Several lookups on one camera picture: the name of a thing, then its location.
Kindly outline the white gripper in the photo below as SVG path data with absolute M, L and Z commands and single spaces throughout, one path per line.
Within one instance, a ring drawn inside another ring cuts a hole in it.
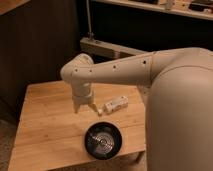
M 85 105 L 85 104 L 88 104 L 88 106 L 91 109 L 93 109 L 95 112 L 97 112 L 97 106 L 94 103 L 92 103 L 93 102 L 93 92 L 92 91 L 90 91 L 89 93 L 86 93 L 86 94 L 74 92 L 72 95 L 72 99 L 74 102 L 73 108 L 74 108 L 75 113 L 78 113 L 78 110 L 80 108 L 79 105 Z

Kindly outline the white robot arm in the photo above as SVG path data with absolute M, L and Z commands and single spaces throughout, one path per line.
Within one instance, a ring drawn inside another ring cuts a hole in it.
M 76 107 L 93 101 L 93 83 L 146 87 L 147 171 L 213 171 L 213 51 L 160 50 L 99 64 L 81 53 L 60 75 Z

